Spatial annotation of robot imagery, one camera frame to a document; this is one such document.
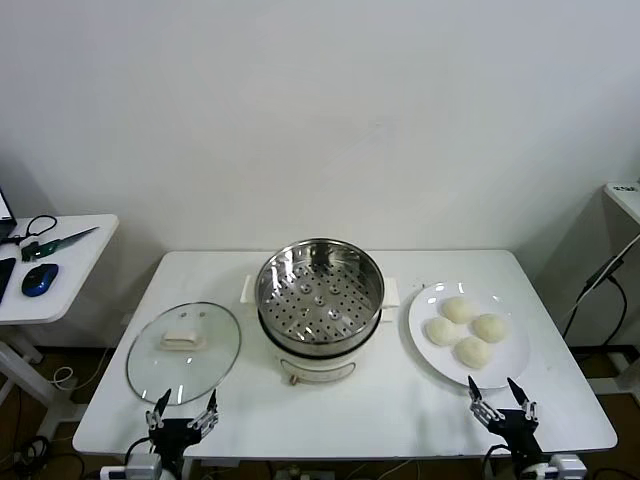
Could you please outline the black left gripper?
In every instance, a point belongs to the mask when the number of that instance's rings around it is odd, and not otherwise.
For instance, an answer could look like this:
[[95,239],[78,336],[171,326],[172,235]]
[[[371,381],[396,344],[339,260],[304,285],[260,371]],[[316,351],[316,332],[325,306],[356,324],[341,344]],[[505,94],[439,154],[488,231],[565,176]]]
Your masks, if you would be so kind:
[[145,413],[145,419],[154,452],[160,456],[162,463],[178,464],[183,460],[184,451],[202,440],[201,431],[212,431],[218,423],[217,390],[212,390],[205,410],[192,420],[162,421],[170,396],[171,389],[167,389],[154,408]]

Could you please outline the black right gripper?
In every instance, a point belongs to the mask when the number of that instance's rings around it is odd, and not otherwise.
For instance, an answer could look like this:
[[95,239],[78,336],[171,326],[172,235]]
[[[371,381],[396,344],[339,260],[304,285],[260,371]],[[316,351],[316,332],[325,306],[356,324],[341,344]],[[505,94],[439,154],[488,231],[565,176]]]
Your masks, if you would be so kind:
[[504,439],[516,466],[532,466],[542,463],[544,455],[535,439],[538,427],[537,403],[531,401],[524,389],[513,379],[507,378],[509,388],[519,405],[519,410],[491,407],[484,399],[471,376],[468,379],[470,410],[474,417],[489,431]]

